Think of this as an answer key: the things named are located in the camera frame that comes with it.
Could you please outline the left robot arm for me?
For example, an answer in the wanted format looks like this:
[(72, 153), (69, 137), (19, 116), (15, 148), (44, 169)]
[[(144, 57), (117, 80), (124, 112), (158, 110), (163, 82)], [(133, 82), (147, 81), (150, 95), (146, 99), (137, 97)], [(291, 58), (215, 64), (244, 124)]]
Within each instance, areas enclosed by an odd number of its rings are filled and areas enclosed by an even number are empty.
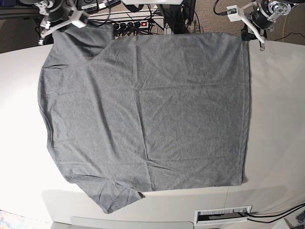
[(257, 40), (261, 36), (267, 38), (267, 31), (272, 31), (277, 19), (287, 16), (290, 11), (303, 0), (253, 0), (248, 5), (242, 7), (243, 10), (251, 8), (252, 12), (246, 13), (245, 17), (253, 28), (245, 24), (241, 30), (243, 41)]

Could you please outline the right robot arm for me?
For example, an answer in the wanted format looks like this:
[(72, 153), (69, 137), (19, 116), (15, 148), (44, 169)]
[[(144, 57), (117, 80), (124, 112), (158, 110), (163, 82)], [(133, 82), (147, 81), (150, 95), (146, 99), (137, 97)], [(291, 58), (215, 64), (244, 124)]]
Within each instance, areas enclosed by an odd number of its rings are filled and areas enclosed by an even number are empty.
[(66, 25), (71, 24), (70, 12), (64, 0), (20, 0), (23, 5), (35, 6), (43, 16), (40, 26), (43, 32), (53, 33)]

